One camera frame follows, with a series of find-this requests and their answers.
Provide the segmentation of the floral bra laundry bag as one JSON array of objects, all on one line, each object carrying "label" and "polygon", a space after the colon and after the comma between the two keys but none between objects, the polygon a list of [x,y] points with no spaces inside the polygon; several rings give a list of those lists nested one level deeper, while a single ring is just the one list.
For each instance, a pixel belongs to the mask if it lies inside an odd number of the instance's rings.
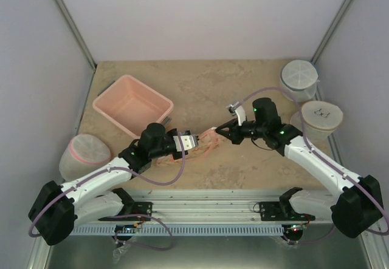
[{"label": "floral bra laundry bag", "polygon": [[[185,162],[193,162],[199,159],[206,158],[213,150],[218,149],[226,139],[216,133],[216,127],[207,129],[198,137],[199,146],[191,149],[185,156]],[[176,163],[181,164],[182,159],[175,160],[172,155],[161,157],[156,160],[155,166],[163,167],[170,166]]]}]

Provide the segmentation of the pink plastic bin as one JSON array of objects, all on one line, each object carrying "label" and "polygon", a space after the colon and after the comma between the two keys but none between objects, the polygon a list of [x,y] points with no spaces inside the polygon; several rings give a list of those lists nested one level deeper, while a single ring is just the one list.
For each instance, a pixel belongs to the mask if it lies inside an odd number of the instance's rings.
[{"label": "pink plastic bin", "polygon": [[174,108],[170,99],[131,75],[115,80],[92,106],[132,138],[139,138],[150,123],[162,123]]}]

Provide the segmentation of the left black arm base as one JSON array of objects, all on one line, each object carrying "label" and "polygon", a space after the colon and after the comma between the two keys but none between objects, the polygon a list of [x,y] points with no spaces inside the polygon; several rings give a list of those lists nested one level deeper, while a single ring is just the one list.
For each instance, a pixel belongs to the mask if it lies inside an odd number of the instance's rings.
[{"label": "left black arm base", "polygon": [[152,202],[134,202],[130,208],[128,205],[124,206],[116,217],[103,217],[99,221],[135,221],[147,222],[149,219],[146,216],[151,216],[153,211]]}]

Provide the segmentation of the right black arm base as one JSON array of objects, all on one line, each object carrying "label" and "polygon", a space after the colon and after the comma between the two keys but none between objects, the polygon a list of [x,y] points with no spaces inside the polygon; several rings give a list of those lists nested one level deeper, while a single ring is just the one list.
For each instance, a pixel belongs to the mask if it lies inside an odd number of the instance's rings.
[{"label": "right black arm base", "polygon": [[284,208],[280,202],[258,202],[257,212],[262,221],[314,221],[315,216],[296,213],[291,207]]}]

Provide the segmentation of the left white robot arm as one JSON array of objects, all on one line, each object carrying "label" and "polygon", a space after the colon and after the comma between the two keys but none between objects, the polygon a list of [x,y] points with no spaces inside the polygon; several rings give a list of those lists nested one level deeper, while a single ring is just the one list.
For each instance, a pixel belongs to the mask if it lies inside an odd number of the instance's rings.
[{"label": "left white robot arm", "polygon": [[28,213],[32,222],[29,236],[56,245],[74,228],[95,220],[152,220],[150,208],[143,208],[117,185],[134,178],[157,185],[143,176],[152,161],[168,155],[185,161],[188,150],[197,145],[197,137],[190,131],[167,131],[160,123],[149,124],[140,138],[101,168],[62,184],[47,182]]}]

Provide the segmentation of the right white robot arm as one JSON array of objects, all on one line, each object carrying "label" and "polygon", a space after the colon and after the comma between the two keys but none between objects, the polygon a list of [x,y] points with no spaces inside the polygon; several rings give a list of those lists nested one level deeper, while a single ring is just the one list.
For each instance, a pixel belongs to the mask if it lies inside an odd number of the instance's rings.
[{"label": "right white robot arm", "polygon": [[345,236],[355,238],[381,219],[388,219],[380,184],[373,176],[361,177],[316,148],[296,127],[284,124],[275,103],[259,98],[252,103],[249,121],[241,103],[228,106],[235,118],[218,126],[216,133],[239,145],[246,138],[264,140],[267,147],[304,168],[328,195],[292,188],[279,198],[279,213],[286,220],[298,215],[330,218]]}]

